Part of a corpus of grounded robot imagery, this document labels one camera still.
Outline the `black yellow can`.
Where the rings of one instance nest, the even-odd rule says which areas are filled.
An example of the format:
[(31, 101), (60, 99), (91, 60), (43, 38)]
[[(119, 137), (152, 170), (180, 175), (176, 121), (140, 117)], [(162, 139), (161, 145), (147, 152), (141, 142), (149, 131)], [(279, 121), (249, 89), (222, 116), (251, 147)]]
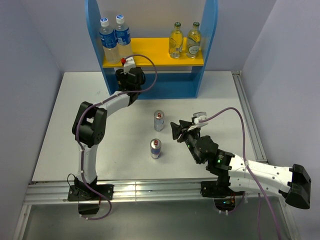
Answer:
[(123, 69), (118, 69), (115, 71), (115, 77), (116, 77), (116, 80), (117, 80), (117, 84), (118, 84), (118, 90), (119, 91), (124, 91), (125, 88), (123, 87), (123, 84), (122, 84), (122, 81), (125, 77), (125, 73), (124, 73), (124, 70)]

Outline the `green-capped glass bottle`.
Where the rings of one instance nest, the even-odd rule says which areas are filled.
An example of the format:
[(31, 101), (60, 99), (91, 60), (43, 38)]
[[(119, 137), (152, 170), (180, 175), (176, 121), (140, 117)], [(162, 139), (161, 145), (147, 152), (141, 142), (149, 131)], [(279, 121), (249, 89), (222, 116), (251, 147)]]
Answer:
[(169, 37), (169, 49), (168, 53), (171, 58), (178, 59), (181, 56), (184, 42), (184, 35), (181, 30), (181, 23), (175, 22), (174, 29), (170, 33)]
[(192, 25), (192, 29), (188, 32), (187, 38), (186, 38), (186, 49), (185, 53), (188, 58), (195, 58), (200, 49), (202, 34), (199, 30), (200, 23), (194, 22)]

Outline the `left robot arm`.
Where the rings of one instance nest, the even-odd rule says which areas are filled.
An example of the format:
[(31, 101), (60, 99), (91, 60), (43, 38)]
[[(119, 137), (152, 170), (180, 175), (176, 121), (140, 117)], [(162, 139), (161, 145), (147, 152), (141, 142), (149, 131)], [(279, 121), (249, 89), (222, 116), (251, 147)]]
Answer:
[(82, 102), (72, 126), (72, 134), (80, 143), (79, 167), (74, 185), (86, 200), (95, 198), (98, 193), (96, 158), (98, 145), (105, 136), (107, 118), (132, 105), (138, 99), (141, 86), (146, 81), (140, 67), (133, 67), (128, 73), (119, 69), (115, 76), (119, 89), (111, 95), (112, 99), (99, 106), (87, 101)]

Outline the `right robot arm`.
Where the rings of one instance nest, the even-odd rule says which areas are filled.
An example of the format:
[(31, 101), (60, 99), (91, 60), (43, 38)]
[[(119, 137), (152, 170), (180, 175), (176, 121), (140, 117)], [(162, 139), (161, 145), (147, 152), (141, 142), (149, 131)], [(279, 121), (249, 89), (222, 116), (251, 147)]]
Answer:
[(243, 193), (260, 193), (283, 197), (292, 207), (308, 210), (311, 204), (311, 177), (299, 164), (273, 166), (244, 160), (239, 155), (219, 148), (210, 136), (200, 134), (192, 122), (171, 122), (172, 138), (185, 143), (196, 164), (217, 176), (201, 182), (200, 193), (206, 198), (226, 198)]

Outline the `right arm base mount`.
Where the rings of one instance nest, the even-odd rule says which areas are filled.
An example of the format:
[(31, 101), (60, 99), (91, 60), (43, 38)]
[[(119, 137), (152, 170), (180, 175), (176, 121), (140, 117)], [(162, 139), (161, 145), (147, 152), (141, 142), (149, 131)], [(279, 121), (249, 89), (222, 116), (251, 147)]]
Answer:
[(244, 191), (233, 191), (229, 186), (218, 185), (217, 180), (201, 181), (200, 194), (203, 198), (212, 198), (214, 208), (220, 215), (233, 213), (245, 199)]

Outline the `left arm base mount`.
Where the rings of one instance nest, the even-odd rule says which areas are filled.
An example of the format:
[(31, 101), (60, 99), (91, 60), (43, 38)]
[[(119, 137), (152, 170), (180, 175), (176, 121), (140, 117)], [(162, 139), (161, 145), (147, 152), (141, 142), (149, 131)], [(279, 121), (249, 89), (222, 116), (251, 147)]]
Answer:
[[(106, 196), (108, 200), (112, 200), (114, 193), (114, 185), (98, 184), (96, 191)], [(67, 197), (68, 202), (78, 202), (78, 213), (85, 216), (96, 215), (100, 209), (102, 197), (92, 191), (83, 191), (72, 185), (69, 188)]]

